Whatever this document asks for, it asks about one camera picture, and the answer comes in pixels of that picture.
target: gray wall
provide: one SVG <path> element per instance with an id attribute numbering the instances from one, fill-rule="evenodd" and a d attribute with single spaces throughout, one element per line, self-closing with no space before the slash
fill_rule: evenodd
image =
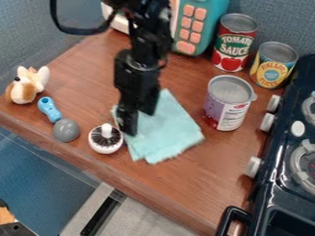
<path id="1" fill-rule="evenodd" d="M 90 12 L 100 11 L 97 0 L 59 1 L 64 4 L 61 17 L 79 26 L 95 21 Z M 0 0 L 0 94 L 19 65 L 46 65 L 80 40 L 53 25 L 49 0 Z"/>
<path id="2" fill-rule="evenodd" d="M 63 7 L 63 17 L 80 25 L 96 20 L 90 17 L 100 12 L 100 0 L 59 1 L 68 5 Z M 315 53 L 314 10 L 315 0 L 230 0 L 229 12 L 257 19 L 260 27 L 255 49 L 264 41 L 281 41 L 302 55 Z M 0 93 L 18 65 L 45 65 L 79 40 L 53 25 L 49 0 L 0 0 Z"/>
<path id="3" fill-rule="evenodd" d="M 258 21 L 255 49 L 265 41 L 280 41 L 300 55 L 315 53 L 315 0 L 230 0 L 229 12 Z"/>

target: tin can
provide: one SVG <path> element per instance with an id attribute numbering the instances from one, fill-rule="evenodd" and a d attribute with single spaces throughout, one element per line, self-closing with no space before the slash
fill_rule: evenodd
<path id="1" fill-rule="evenodd" d="M 251 67 L 251 79 L 264 88 L 281 88 L 297 60 L 298 53 L 290 46 L 277 41 L 265 42 L 259 47 Z"/>
<path id="2" fill-rule="evenodd" d="M 231 131 L 243 123 L 251 102 L 257 99 L 252 86 L 233 76 L 210 80 L 204 104 L 207 122 L 221 131 Z"/>
<path id="3" fill-rule="evenodd" d="M 251 45 L 256 37 L 257 22 L 243 14 L 227 14 L 220 19 L 220 28 L 212 63 L 217 68 L 237 72 L 247 64 Z"/>

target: can label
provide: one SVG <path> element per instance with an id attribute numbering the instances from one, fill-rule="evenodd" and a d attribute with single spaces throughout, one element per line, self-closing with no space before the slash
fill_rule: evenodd
<path id="1" fill-rule="evenodd" d="M 233 33 L 221 25 L 212 63 L 219 69 L 229 72 L 242 70 L 247 64 L 255 35 L 256 32 Z"/>
<path id="2" fill-rule="evenodd" d="M 231 131 L 243 123 L 251 102 L 227 104 L 207 94 L 204 104 L 207 122 L 221 131 Z"/>
<path id="3" fill-rule="evenodd" d="M 257 53 L 255 62 L 251 67 L 251 79 L 259 86 L 268 89 L 279 88 L 290 76 L 295 63 L 283 64 L 270 61 Z"/>

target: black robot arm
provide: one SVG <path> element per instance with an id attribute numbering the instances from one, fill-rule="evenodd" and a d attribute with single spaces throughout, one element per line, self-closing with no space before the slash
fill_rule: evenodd
<path id="1" fill-rule="evenodd" d="M 120 129 L 128 135 L 137 132 L 138 112 L 153 115 L 158 103 L 158 76 L 164 66 L 173 39 L 170 34 L 169 0 L 102 0 L 113 8 L 110 17 L 97 29 L 73 29 L 62 26 L 57 17 L 57 0 L 50 0 L 52 20 L 57 28 L 75 35 L 104 32 L 116 13 L 122 10 L 129 21 L 132 49 L 115 58 L 114 85 L 121 92 L 117 109 Z"/>

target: plush toy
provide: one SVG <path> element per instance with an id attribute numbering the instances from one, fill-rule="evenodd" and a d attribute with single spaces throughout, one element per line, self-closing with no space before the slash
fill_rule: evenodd
<path id="1" fill-rule="evenodd" d="M 39 71 L 33 67 L 27 69 L 20 66 L 17 69 L 17 77 L 6 88 L 6 100 L 16 104 L 26 104 L 34 101 L 39 92 L 43 92 L 48 80 L 50 71 L 47 66 Z"/>

